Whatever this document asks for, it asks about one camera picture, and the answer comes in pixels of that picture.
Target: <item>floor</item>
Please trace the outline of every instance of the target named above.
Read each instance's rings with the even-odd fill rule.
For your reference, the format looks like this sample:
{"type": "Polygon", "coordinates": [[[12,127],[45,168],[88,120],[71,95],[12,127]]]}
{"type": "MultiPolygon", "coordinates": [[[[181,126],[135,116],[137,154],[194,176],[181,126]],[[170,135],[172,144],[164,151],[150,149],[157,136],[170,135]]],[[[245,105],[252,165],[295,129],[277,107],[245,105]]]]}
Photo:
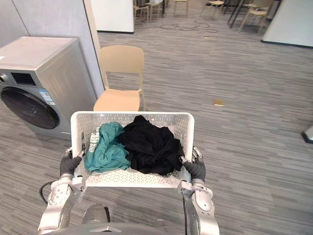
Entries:
{"type": "MultiPolygon", "coordinates": [[[[165,18],[138,19],[134,35],[99,33],[101,46],[142,48],[148,109],[195,117],[194,145],[205,156],[222,235],[312,235],[313,145],[300,136],[312,125],[312,50],[262,44],[257,27],[238,33],[240,21],[229,29],[229,13],[213,19],[210,7],[199,14],[202,6],[193,0],[187,18],[180,4],[173,17],[171,1],[165,18]]],[[[131,76],[110,78],[113,88],[133,86],[131,76]]],[[[45,209],[38,189],[58,178],[71,143],[36,136],[2,102],[0,122],[1,235],[35,234],[45,209]]],[[[165,219],[183,234],[174,190],[88,188],[71,225],[97,202],[110,208],[112,221],[165,219]]]]}

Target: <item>washing machine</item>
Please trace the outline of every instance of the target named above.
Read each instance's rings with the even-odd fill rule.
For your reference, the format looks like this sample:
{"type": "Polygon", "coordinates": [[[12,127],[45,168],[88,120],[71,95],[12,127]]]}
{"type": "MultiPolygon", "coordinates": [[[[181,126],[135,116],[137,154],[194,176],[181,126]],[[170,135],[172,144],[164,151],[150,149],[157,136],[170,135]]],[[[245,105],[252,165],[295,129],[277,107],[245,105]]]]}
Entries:
{"type": "Polygon", "coordinates": [[[0,49],[0,99],[35,133],[70,139],[96,101],[77,38],[21,37],[0,49]]]}

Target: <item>table leg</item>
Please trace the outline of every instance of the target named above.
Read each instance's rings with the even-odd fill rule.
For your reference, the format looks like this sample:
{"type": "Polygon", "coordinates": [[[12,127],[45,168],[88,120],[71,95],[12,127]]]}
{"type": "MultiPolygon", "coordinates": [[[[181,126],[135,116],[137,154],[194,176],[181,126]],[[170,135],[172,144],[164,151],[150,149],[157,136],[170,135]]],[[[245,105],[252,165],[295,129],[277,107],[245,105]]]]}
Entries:
{"type": "Polygon", "coordinates": [[[241,4],[240,4],[240,6],[239,6],[239,8],[238,8],[238,11],[237,11],[237,14],[236,14],[236,16],[235,16],[235,18],[234,18],[234,20],[233,20],[233,22],[231,23],[231,25],[230,25],[230,28],[233,26],[233,24],[235,23],[235,20],[237,19],[237,16],[239,15],[239,12],[240,12],[240,10],[241,10],[241,8],[243,7],[243,5],[244,5],[244,0],[242,0],[242,2],[241,2],[241,4]]]}
{"type": "Polygon", "coordinates": [[[230,20],[231,20],[231,18],[233,17],[235,11],[237,11],[237,8],[238,8],[238,6],[239,6],[239,2],[240,2],[240,0],[237,0],[237,2],[236,2],[236,8],[235,8],[235,9],[233,10],[233,12],[231,13],[231,16],[229,17],[229,20],[228,20],[227,24],[230,22],[230,20]]]}
{"type": "Polygon", "coordinates": [[[163,0],[162,2],[162,17],[164,17],[164,13],[165,13],[165,0],[163,0]]]}

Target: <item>laundry basket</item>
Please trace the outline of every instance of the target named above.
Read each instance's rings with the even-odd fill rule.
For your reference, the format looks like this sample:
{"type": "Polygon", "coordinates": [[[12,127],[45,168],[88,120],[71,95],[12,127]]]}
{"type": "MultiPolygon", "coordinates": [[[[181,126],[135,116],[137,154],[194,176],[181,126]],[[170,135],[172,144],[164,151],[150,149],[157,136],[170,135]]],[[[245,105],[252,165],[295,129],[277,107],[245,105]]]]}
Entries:
{"type": "MultiPolygon", "coordinates": [[[[71,117],[71,136],[73,156],[77,156],[85,144],[89,148],[90,135],[103,123],[116,121],[122,126],[133,122],[138,115],[143,115],[151,124],[167,126],[174,137],[180,139],[185,157],[191,160],[194,118],[189,113],[161,112],[76,112],[71,117]]],[[[131,168],[103,173],[89,172],[84,161],[75,170],[75,176],[83,176],[85,187],[140,187],[140,188],[176,188],[181,180],[190,181],[190,175],[184,167],[166,176],[143,174],[131,168]]]]}

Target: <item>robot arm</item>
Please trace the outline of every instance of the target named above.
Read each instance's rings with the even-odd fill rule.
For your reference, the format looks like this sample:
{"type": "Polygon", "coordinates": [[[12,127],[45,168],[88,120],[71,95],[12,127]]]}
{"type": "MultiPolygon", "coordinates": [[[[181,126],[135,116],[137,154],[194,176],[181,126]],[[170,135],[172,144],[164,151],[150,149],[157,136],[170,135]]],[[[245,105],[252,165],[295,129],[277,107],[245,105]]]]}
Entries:
{"type": "Polygon", "coordinates": [[[194,147],[193,163],[182,157],[182,163],[191,175],[191,183],[182,181],[179,189],[183,194],[186,227],[191,235],[219,235],[214,217],[213,192],[205,187],[205,165],[201,152],[194,147]]]}
{"type": "MultiPolygon", "coordinates": [[[[80,163],[84,151],[72,158],[70,149],[64,152],[60,164],[60,179],[51,185],[52,192],[47,200],[47,208],[42,215],[38,234],[47,234],[69,225],[72,207],[83,191],[82,177],[73,178],[74,169],[80,163]]],[[[182,158],[183,165],[191,175],[191,183],[182,181],[179,189],[183,194],[186,225],[190,235],[219,235],[219,227],[214,218],[213,193],[204,186],[205,165],[200,151],[194,147],[193,163],[182,158]]]]}
{"type": "Polygon", "coordinates": [[[72,158],[70,149],[64,152],[60,163],[60,179],[51,185],[52,191],[48,196],[47,208],[38,227],[39,235],[69,225],[70,211],[83,190],[82,177],[73,178],[74,169],[82,160],[83,155],[82,151],[76,158],[72,158]]]}

